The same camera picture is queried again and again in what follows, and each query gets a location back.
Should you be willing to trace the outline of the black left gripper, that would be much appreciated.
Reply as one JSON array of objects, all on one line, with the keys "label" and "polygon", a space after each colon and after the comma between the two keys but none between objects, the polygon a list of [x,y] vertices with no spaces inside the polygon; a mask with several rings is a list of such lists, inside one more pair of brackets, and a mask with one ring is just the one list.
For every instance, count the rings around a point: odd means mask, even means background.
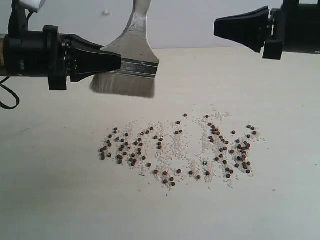
[{"label": "black left gripper", "polygon": [[9,25],[3,38],[3,75],[47,77],[49,90],[65,91],[68,75],[72,83],[78,83],[121,68],[121,55],[101,48],[78,35],[60,34],[56,26],[29,31]]}]

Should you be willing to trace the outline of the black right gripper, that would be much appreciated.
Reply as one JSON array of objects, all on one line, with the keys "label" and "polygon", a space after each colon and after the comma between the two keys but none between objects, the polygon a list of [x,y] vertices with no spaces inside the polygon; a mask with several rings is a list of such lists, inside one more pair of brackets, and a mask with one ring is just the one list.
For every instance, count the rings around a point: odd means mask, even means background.
[{"label": "black right gripper", "polygon": [[285,0],[281,8],[271,12],[264,6],[248,13],[218,18],[213,34],[256,53],[264,46],[262,57],[269,60],[280,60],[284,52],[319,55],[320,3]]}]

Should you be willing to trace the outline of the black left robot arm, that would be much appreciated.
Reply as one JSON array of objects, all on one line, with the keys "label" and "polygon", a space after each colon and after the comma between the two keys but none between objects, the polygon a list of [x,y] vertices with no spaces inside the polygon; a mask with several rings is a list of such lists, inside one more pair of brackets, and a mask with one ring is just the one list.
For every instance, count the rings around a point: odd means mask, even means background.
[{"label": "black left robot arm", "polygon": [[95,74],[120,69],[121,55],[75,34],[61,34],[57,26],[42,31],[6,34],[0,39],[0,74],[6,77],[47,77],[51,91],[67,90],[72,83]]}]

